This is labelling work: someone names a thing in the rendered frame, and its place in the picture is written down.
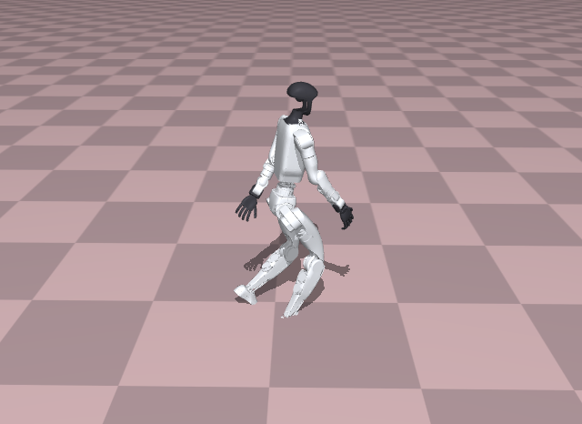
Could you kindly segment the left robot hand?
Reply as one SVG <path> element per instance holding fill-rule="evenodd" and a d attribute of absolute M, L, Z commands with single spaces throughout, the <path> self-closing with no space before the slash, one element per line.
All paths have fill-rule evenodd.
<path fill-rule="evenodd" d="M 243 213 L 244 209 L 246 209 L 245 212 L 244 212 L 244 214 L 243 214 L 243 216 L 242 216 L 242 220 L 244 220 L 244 218 L 246 216 L 246 213 L 249 210 L 248 211 L 248 214 L 246 216 L 246 221 L 247 222 L 249 221 L 248 219 L 249 219 L 250 214 L 251 214 L 251 211 L 253 211 L 253 209 L 254 209 L 254 218 L 256 218 L 256 204 L 257 204 L 256 199 L 257 198 L 260 198 L 261 195 L 262 195 L 262 193 L 263 193 L 263 191 L 264 191 L 264 189 L 263 189 L 262 193 L 259 196 L 256 195 L 255 193 L 252 192 L 255 186 L 256 186 L 256 184 L 254 184 L 252 186 L 252 188 L 250 189 L 250 191 L 249 191 L 250 196 L 245 197 L 242 200 L 241 204 L 236 209 L 236 213 L 237 213 L 238 210 L 241 208 L 241 206 L 243 206 L 242 209 L 240 210 L 239 214 L 238 214 L 239 217 L 241 217 L 241 214 Z"/>

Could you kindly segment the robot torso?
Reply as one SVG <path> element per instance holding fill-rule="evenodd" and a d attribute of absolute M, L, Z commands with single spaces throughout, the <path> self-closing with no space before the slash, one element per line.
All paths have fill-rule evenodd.
<path fill-rule="evenodd" d="M 300 183 L 305 172 L 304 163 L 300 152 L 296 149 L 293 133 L 304 129 L 310 133 L 307 124 L 298 119 L 298 124 L 287 124 L 284 116 L 279 124 L 276 135 L 276 150 L 274 173 L 279 183 L 273 188 L 269 196 L 269 208 L 279 219 L 279 210 L 287 205 L 289 209 L 296 207 L 294 196 L 295 183 Z M 303 124 L 304 122 L 304 124 Z M 302 123 L 302 124 L 300 124 Z M 311 134 L 311 133 L 310 133 Z"/>

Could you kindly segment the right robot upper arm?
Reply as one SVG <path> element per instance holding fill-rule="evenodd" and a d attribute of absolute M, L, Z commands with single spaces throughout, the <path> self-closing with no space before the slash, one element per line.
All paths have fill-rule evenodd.
<path fill-rule="evenodd" d="M 319 185 L 316 176 L 319 171 L 323 170 L 317 169 L 317 158 L 313 137 L 304 129 L 297 130 L 293 133 L 293 136 L 296 149 L 300 152 L 302 157 L 308 181 L 313 185 Z"/>

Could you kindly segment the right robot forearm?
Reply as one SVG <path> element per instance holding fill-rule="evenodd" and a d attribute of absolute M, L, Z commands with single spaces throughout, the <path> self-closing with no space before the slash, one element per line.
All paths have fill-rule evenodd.
<path fill-rule="evenodd" d="M 326 173 L 324 171 L 319 171 L 317 173 L 316 179 L 319 184 L 317 186 L 317 190 L 319 191 L 319 193 L 324 195 L 327 202 L 329 202 L 331 206 L 337 205 L 341 210 L 343 205 L 345 204 L 345 201 L 343 198 L 340 197 L 339 193 L 335 191 L 335 189 L 331 186 L 331 183 L 329 182 Z"/>

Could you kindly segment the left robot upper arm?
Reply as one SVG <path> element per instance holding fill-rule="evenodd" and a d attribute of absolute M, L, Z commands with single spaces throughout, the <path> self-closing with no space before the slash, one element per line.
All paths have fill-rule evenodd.
<path fill-rule="evenodd" d="M 279 117 L 279 119 L 278 119 L 278 122 L 277 122 L 277 128 L 278 128 L 278 124 L 279 124 L 280 120 L 281 120 L 281 119 L 282 119 L 284 116 L 285 116 L 285 115 L 282 115 L 281 117 Z M 276 135 L 277 135 L 277 130 L 276 130 Z M 269 155 L 268 155 L 268 159 L 269 159 L 269 162 L 270 162 L 271 164 L 274 164 L 274 163 L 275 163 L 276 135 L 275 135 L 275 138 L 274 138 L 274 140 L 273 140 L 273 143 L 272 143 L 272 146 L 271 146 L 271 148 L 270 148 Z"/>

